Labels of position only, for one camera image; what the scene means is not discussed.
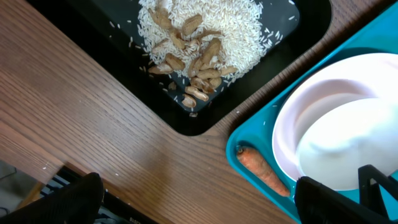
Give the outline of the cream bowl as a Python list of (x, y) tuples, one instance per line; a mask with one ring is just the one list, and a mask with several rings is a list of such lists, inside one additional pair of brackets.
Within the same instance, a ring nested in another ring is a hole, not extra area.
[(301, 138), (296, 156), (304, 176), (333, 190), (359, 187), (358, 169), (397, 170), (397, 105), (368, 98), (341, 105), (319, 118)]

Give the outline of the black tray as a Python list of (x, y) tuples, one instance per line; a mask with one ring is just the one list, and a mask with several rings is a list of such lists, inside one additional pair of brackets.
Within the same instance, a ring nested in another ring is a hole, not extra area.
[(208, 101), (182, 105), (187, 80), (176, 73), (149, 75), (150, 58), (138, 33), (137, 1), (30, 0), (30, 4), (95, 59), (171, 128), (196, 136), (315, 45), (332, 20), (329, 0), (261, 1), (261, 23), (280, 40), (243, 77), (223, 83)]

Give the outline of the rice and food scraps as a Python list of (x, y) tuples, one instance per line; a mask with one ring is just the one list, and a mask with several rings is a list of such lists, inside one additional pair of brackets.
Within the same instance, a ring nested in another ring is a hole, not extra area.
[(109, 38), (140, 76), (191, 117), (298, 26), (294, 1), (99, 1)]

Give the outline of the orange carrot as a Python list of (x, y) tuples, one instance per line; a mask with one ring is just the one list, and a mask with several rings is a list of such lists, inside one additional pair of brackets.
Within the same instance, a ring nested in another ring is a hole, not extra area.
[(282, 197), (290, 195), (289, 189), (278, 178), (274, 170), (261, 153), (251, 147), (240, 147), (236, 157), (238, 161), (259, 180)]

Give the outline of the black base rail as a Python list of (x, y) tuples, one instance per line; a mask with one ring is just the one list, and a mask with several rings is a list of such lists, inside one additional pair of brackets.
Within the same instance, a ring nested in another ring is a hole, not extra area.
[[(81, 178), (82, 175), (64, 166), (41, 188), (39, 197), (45, 197)], [(157, 224), (148, 216), (109, 193), (108, 189), (104, 190), (103, 201), (98, 210), (95, 223)]]

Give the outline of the large pink plate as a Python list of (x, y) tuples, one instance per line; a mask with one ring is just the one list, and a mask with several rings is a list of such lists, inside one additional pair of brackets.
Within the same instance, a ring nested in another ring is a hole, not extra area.
[(397, 98), (397, 55), (370, 53), (328, 65), (300, 82), (277, 115), (272, 150), (282, 172), (297, 181), (302, 174), (297, 145), (308, 128), (327, 112), (365, 98)]

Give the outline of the teal serving tray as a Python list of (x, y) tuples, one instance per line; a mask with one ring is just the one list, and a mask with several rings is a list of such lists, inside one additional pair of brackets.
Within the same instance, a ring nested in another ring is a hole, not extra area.
[(296, 223), (300, 223), (300, 219), (294, 198), (281, 197), (243, 167), (236, 158), (237, 146), (246, 143), (259, 149), (259, 152), (270, 162), (271, 167), (276, 169), (276, 174), (280, 175), (291, 190), (295, 190), (296, 183), (281, 171), (272, 152), (272, 130), (276, 122), (277, 109), (282, 106), (288, 94), (304, 78), (308, 78), (315, 71), (350, 56), (377, 51), (397, 52), (397, 1), (385, 6), (375, 19), (353, 34), (348, 40), (343, 42), (262, 107), (255, 115), (236, 128), (228, 139), (226, 158), (230, 166)]

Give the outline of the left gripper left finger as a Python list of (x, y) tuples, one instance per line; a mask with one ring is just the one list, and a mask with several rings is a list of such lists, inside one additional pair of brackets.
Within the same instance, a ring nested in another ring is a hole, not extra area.
[(1, 224), (93, 224), (103, 197), (103, 182), (93, 172), (1, 217)]

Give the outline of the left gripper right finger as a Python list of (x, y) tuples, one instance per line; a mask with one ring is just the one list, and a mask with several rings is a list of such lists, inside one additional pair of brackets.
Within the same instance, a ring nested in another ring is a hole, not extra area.
[(325, 185), (302, 177), (295, 189), (295, 206), (302, 223), (391, 223), (377, 183), (360, 187), (360, 203)]

